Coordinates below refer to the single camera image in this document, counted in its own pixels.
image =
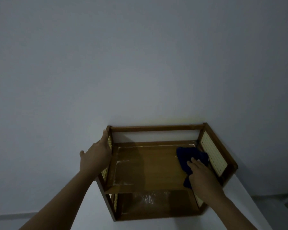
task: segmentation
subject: person's right arm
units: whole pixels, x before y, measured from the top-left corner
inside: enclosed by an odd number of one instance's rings
[[[210,206],[228,230],[257,230],[227,198],[211,170],[194,158],[187,162],[193,174],[189,176],[193,191]]]

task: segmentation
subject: white tabletop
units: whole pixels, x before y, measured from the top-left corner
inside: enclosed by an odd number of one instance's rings
[[[237,208],[258,228],[258,230],[272,230],[250,195],[235,175],[225,186],[224,192],[226,196],[234,202]],[[202,216],[113,222],[98,186],[96,182],[94,182],[85,195],[72,229],[207,230],[226,228],[211,208],[208,208]]]

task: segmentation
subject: person's right hand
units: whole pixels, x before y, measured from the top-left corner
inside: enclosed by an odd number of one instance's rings
[[[189,180],[196,195],[209,206],[217,203],[219,199],[226,198],[223,189],[211,170],[208,169],[200,160],[196,161],[193,157],[187,164],[193,174]]]

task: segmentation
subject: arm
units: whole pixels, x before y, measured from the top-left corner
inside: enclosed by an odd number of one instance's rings
[[[70,229],[80,208],[86,191],[110,163],[111,150],[108,146],[108,133],[89,150],[80,152],[80,171],[75,177],[20,230],[27,229]]]
[[[254,225],[224,194],[214,174],[200,161],[187,162],[193,174],[189,176],[193,191],[219,216],[228,230],[256,230]]]

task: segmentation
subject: dark blue cleaning cloth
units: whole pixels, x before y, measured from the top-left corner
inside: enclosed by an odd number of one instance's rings
[[[187,165],[187,161],[191,161],[191,157],[194,157],[194,159],[196,160],[200,159],[200,161],[205,166],[208,166],[209,162],[208,154],[199,151],[195,147],[192,148],[179,147],[176,149],[176,154],[181,168],[188,174],[187,178],[184,180],[183,186],[192,189],[191,183],[189,181],[189,175],[191,175],[193,172]]]

